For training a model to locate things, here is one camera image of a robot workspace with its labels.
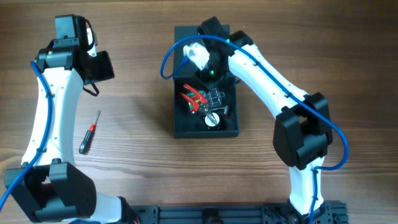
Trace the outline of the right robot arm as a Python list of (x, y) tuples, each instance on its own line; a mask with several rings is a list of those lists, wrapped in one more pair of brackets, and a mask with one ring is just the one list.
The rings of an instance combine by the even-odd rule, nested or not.
[(246, 33), (227, 32), (217, 17), (198, 27), (204, 46), (191, 59), (198, 68), (228, 72), (243, 81), (275, 119), (273, 146), (289, 167), (289, 203), (303, 221), (323, 212), (320, 168), (333, 141), (328, 101), (308, 94), (278, 72)]

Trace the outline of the red handled snips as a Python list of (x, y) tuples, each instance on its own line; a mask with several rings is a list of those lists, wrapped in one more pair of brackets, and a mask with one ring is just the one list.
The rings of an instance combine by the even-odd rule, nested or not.
[(208, 100), (205, 98), (205, 96), (187, 83), (184, 84), (183, 87), (189, 90), (191, 93), (193, 93), (192, 97), (189, 97), (184, 93), (181, 93), (181, 96), (193, 106), (191, 112), (202, 113), (205, 116), (209, 116), (209, 118), (215, 123), (216, 119), (214, 118), (213, 113), (210, 111)]

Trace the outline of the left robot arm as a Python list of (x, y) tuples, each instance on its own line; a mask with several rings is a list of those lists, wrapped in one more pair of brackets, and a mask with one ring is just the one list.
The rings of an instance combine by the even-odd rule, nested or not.
[(84, 17), (57, 16), (55, 28), (56, 37), (31, 62), (39, 86), (34, 127), (20, 167), (6, 171), (5, 196), (32, 223), (137, 223), (126, 200), (99, 193), (73, 155), (80, 94), (97, 96), (96, 84), (114, 77), (109, 55), (97, 51)]

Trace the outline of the clear case coloured screwdrivers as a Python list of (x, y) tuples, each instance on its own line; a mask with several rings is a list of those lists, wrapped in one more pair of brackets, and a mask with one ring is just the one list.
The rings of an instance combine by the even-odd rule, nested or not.
[[(223, 91), (219, 91), (218, 88), (213, 88), (210, 91), (206, 92), (204, 90), (199, 90), (199, 92), (205, 96), (205, 98), (208, 100), (208, 104), (210, 109), (212, 108), (218, 108), (221, 106), (225, 106), (223, 103), (223, 98), (225, 98), (225, 93)], [(186, 92), (186, 95), (189, 97), (193, 96), (193, 93), (190, 91)], [(191, 109), (193, 106), (188, 102), (188, 106)]]

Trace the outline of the black round tape measure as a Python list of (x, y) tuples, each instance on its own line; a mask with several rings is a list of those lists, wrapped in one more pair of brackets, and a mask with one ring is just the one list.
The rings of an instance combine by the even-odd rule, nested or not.
[(229, 122), (233, 122), (234, 118), (230, 115), (223, 113), (213, 113), (216, 122), (214, 123), (209, 116), (203, 118), (205, 125), (209, 131), (221, 131), (225, 130), (229, 126)]

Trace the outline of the silver metal wrench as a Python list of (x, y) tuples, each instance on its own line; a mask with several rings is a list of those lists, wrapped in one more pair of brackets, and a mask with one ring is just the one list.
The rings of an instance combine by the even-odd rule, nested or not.
[(210, 111), (212, 113), (221, 112), (222, 114), (228, 115), (229, 114), (229, 106), (225, 105), (225, 106), (221, 106), (221, 107), (218, 107), (218, 108), (212, 108)]

